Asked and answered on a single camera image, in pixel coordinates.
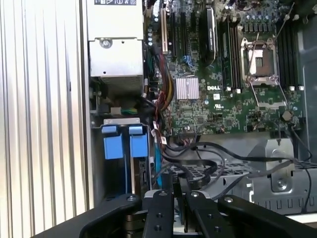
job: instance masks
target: chip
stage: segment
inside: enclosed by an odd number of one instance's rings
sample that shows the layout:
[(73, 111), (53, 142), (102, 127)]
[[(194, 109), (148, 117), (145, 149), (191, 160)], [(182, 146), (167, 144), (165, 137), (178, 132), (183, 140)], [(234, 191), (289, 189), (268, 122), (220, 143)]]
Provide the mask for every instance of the chip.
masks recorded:
[(176, 70), (176, 65), (173, 64), (173, 63), (170, 63), (170, 64), (168, 65), (168, 68), (169, 68), (170, 71), (175, 71), (175, 70)]
[(197, 118), (198, 124), (203, 124), (204, 123), (204, 118)]
[(230, 119), (226, 120), (226, 126), (232, 126), (232, 120)]

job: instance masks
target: screw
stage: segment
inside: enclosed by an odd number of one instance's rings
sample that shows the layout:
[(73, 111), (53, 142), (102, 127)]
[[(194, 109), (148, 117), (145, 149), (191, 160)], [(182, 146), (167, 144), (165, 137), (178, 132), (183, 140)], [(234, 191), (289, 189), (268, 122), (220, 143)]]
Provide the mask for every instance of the screw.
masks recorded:
[(162, 191), (159, 193), (160, 196), (167, 196), (167, 193), (165, 191)]
[(233, 202), (233, 199), (231, 197), (225, 197), (224, 200), (229, 203)]
[(104, 47), (109, 47), (109, 46), (110, 46), (110, 41), (109, 41), (109, 40), (103, 40), (103, 41), (102, 41), (102, 45), (103, 45)]
[(127, 200), (129, 202), (135, 201), (135, 196), (129, 196)]
[(190, 195), (192, 195), (193, 197), (198, 197), (198, 196), (199, 196), (199, 193), (197, 193), (197, 192), (192, 192)]
[(277, 181), (277, 185), (283, 189), (285, 189), (285, 186), (286, 186), (285, 182), (281, 179), (279, 181)]

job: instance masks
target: label sticker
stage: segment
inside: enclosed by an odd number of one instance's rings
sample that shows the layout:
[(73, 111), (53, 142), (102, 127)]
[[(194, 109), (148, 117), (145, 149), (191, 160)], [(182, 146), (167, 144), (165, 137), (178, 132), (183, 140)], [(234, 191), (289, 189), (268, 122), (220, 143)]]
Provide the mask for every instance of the label sticker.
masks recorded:
[(164, 136), (161, 137), (161, 142), (163, 145), (167, 145), (166, 138)]
[(95, 5), (136, 6), (137, 0), (95, 0)]
[(159, 127), (158, 127), (158, 124), (156, 123), (156, 121), (153, 121), (153, 127), (155, 130), (158, 130)]
[(151, 130), (151, 135), (153, 136), (153, 137), (156, 137), (156, 132), (155, 132), (155, 129), (153, 129), (153, 130)]

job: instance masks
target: blue drive tray handle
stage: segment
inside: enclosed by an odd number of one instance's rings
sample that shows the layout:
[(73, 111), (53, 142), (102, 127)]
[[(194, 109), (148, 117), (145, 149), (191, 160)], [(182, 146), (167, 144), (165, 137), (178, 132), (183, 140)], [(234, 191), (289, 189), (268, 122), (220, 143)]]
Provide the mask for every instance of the blue drive tray handle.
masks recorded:
[(149, 155), (148, 128), (142, 124), (133, 125), (103, 125), (105, 159), (123, 159), (129, 153), (130, 157), (147, 157)]

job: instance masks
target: capacitor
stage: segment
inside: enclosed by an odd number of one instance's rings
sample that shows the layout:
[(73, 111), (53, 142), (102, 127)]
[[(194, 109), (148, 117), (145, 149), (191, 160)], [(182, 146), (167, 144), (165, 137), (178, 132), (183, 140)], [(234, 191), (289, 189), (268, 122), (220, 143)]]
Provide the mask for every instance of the capacitor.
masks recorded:
[(228, 2), (228, 5), (229, 6), (232, 6), (232, 5), (234, 5), (236, 3), (236, 0), (230, 0), (229, 2)]

